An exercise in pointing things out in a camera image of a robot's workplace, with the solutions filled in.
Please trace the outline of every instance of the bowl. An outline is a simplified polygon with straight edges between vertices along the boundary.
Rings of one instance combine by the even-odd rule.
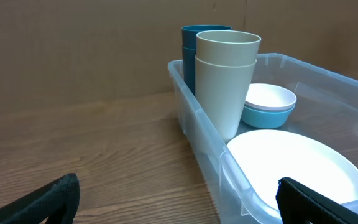
[[[255,128],[278,128],[285,124],[294,107],[283,111],[264,111],[244,105],[241,120]]]
[[[286,88],[253,83],[249,86],[245,104],[256,110],[285,111],[293,108],[296,95]]]

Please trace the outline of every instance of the stacked cups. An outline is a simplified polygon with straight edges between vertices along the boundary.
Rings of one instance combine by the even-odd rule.
[[[221,25],[193,25],[181,29],[184,80],[190,91],[195,94],[195,56],[196,35],[207,30],[230,30],[231,27]]]
[[[260,41],[232,30],[197,34],[196,99],[225,142],[237,133]]]

